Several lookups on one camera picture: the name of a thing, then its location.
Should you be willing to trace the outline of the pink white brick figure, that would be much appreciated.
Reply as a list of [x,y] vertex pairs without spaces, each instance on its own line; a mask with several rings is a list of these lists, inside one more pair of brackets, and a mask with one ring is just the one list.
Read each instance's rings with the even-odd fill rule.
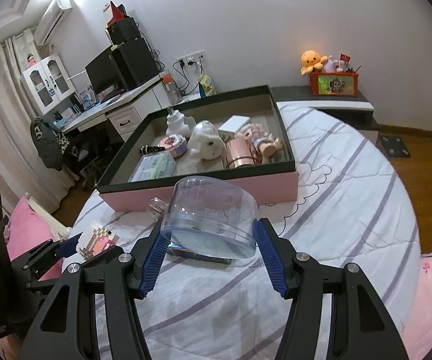
[[116,233],[104,227],[91,227],[81,233],[76,252],[87,260],[114,246],[118,240],[119,236]]

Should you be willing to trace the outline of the blue yellow card box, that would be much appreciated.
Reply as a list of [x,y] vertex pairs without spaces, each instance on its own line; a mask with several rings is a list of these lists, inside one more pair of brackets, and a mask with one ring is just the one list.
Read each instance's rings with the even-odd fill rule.
[[170,243],[167,249],[167,254],[177,256],[179,258],[193,259],[197,261],[203,261],[207,263],[218,263],[224,265],[231,265],[231,260],[229,258],[218,258],[207,256],[199,253],[194,253],[191,250],[185,249],[174,243]]

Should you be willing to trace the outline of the clear plastic packaged box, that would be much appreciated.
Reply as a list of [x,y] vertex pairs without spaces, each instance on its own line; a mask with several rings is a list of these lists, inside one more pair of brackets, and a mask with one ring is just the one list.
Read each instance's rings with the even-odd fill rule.
[[175,168],[176,162],[168,151],[146,154],[134,168],[129,182],[171,177],[174,174]]

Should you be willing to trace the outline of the black hair clip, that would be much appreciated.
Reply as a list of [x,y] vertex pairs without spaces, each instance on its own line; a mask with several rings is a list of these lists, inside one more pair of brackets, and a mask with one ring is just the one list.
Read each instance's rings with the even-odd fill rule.
[[143,145],[139,149],[139,154],[141,156],[144,156],[144,155],[159,153],[162,151],[165,151],[165,147],[158,146],[158,145],[155,145],[155,146],[154,145]]

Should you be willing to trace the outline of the white power adapter plug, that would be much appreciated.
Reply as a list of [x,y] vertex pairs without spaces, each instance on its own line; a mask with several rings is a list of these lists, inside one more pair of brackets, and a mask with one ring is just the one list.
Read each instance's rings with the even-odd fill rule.
[[168,115],[166,118],[167,129],[165,134],[171,136],[179,134],[183,136],[187,141],[192,135],[192,129],[196,125],[196,121],[192,116],[185,116],[179,110],[175,110],[172,107],[168,108]]

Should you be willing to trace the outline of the rose gold metal cup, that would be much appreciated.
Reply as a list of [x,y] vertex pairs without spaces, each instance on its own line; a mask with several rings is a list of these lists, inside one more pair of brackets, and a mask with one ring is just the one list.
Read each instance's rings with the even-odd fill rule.
[[226,142],[222,153],[222,163],[226,169],[260,164],[261,161],[252,146],[243,138],[236,137]]

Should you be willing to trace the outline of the white small box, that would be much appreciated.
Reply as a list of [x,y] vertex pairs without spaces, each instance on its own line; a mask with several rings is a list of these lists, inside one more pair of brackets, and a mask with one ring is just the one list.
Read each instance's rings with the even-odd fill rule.
[[232,139],[238,131],[245,125],[249,125],[251,119],[248,116],[233,115],[217,128],[218,134],[223,141]]

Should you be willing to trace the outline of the pink donut brick model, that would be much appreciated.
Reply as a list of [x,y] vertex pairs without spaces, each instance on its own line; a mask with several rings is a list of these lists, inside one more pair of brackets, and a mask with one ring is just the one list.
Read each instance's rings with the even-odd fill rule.
[[187,152],[187,141],[181,134],[165,136],[158,146],[168,151],[173,158],[179,158]]

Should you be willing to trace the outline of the pink printed pillow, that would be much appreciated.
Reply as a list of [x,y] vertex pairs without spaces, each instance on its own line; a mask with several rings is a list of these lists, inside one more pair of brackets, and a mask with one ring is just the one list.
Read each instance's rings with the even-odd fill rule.
[[402,340],[410,359],[423,359],[432,349],[432,252],[420,259],[417,291]]

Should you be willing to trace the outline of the striped white quilt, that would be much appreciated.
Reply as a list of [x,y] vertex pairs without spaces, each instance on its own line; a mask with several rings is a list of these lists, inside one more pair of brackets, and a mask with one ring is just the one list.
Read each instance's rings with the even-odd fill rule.
[[[418,224],[405,186],[359,131],[282,102],[300,174],[294,202],[259,214],[321,264],[358,264],[398,330],[418,282]],[[137,305],[154,359],[272,359],[291,304],[274,291],[259,255],[225,266],[169,256]]]

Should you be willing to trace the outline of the white hutch cabinet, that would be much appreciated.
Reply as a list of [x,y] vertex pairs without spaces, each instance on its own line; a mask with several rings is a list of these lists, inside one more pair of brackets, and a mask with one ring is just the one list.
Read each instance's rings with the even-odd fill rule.
[[35,63],[22,72],[20,79],[42,115],[76,94],[76,89],[58,54]]

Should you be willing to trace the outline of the black computer monitor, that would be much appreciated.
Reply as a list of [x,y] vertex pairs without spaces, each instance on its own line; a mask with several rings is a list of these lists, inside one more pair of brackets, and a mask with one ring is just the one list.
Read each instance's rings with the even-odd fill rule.
[[96,94],[113,87],[114,90],[125,90],[119,70],[113,59],[111,47],[104,49],[85,67],[93,91]]

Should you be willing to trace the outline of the pink black storage box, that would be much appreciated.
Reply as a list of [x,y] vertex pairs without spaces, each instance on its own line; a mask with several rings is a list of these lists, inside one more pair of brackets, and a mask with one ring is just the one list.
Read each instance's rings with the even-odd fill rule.
[[299,173],[270,88],[257,86],[175,106],[196,125],[181,144],[169,110],[149,114],[117,153],[97,190],[114,211],[142,211],[187,176],[227,180],[258,204],[295,201]]

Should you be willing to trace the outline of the blue yellow snack bag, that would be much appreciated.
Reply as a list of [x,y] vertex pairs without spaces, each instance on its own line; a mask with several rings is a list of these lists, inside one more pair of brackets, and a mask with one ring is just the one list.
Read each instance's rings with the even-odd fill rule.
[[198,77],[198,81],[201,97],[210,97],[217,94],[212,78],[207,73],[201,73]]

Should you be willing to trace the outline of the white air conditioner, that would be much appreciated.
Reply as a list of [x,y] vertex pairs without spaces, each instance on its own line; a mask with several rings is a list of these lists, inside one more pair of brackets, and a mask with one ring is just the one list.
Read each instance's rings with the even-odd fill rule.
[[34,32],[34,41],[38,46],[44,46],[48,43],[50,37],[71,10],[73,10],[71,0],[52,0]]

